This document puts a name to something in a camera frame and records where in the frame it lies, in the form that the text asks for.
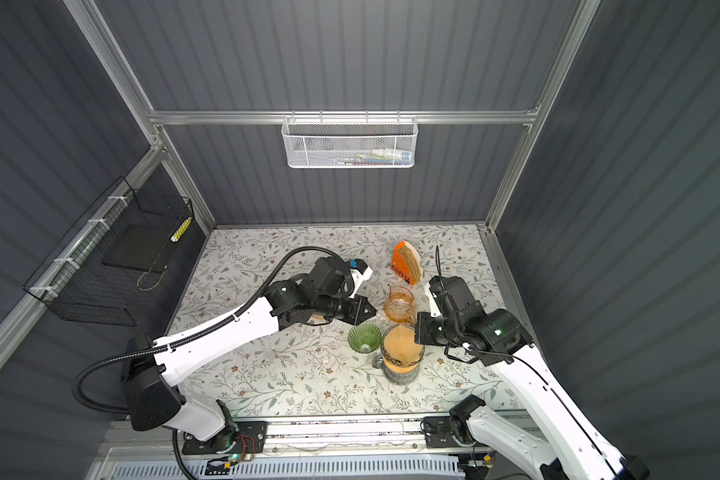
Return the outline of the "orange glass carafe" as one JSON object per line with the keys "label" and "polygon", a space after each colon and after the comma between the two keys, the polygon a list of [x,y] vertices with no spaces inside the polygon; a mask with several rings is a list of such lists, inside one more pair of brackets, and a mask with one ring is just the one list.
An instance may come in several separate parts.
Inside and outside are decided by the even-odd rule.
{"label": "orange glass carafe", "polygon": [[383,311],[391,322],[413,326],[416,322],[413,292],[404,286],[389,285]]}

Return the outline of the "grey glass carafe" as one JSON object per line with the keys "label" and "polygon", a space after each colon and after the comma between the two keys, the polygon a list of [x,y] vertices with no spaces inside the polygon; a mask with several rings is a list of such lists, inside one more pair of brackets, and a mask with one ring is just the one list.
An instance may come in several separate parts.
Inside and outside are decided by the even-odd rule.
{"label": "grey glass carafe", "polygon": [[400,367],[389,363],[381,354],[373,356],[371,365],[373,368],[380,370],[390,382],[397,385],[412,383],[419,373],[418,364]]}

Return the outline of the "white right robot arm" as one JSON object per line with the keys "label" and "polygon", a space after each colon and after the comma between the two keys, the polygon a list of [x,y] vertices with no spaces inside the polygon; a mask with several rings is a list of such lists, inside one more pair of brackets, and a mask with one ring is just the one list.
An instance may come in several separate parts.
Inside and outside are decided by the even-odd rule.
{"label": "white right robot arm", "polygon": [[449,411],[454,440],[493,448],[532,479],[646,479],[643,460],[622,453],[588,420],[549,370],[518,318],[505,309],[486,312],[460,277],[434,276],[429,309],[417,315],[416,343],[461,348],[519,399],[540,429],[532,435],[471,394]]}

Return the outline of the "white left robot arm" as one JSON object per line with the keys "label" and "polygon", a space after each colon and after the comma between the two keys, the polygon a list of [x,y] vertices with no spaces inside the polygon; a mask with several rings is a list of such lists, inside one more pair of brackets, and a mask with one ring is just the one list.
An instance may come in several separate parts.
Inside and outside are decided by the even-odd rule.
{"label": "white left robot arm", "polygon": [[358,292],[372,275],[372,268],[363,260],[322,257],[306,274],[268,281],[242,313],[231,311],[156,340],[131,341],[133,347],[149,345],[158,350],[123,365],[121,384],[132,428],[148,431],[166,427],[199,441],[233,433],[234,423],[226,406],[195,395],[184,387],[184,381],[229,352],[305,324],[313,316],[349,325],[374,317],[375,308]]}

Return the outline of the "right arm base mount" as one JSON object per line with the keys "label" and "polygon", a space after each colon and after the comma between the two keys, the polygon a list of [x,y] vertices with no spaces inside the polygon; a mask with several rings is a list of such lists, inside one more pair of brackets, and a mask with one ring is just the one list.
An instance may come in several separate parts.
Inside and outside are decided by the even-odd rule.
{"label": "right arm base mount", "polygon": [[428,448],[442,449],[480,445],[468,428],[468,420],[486,402],[469,395],[448,411],[447,416],[425,416],[419,424]]}

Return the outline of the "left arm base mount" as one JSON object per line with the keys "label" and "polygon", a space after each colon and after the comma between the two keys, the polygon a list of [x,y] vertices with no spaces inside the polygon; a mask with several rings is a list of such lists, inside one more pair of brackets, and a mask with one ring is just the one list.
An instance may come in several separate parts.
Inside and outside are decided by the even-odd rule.
{"label": "left arm base mount", "polygon": [[200,441],[183,433],[183,455],[254,455],[263,452],[269,424],[265,421],[236,422],[209,440]]}

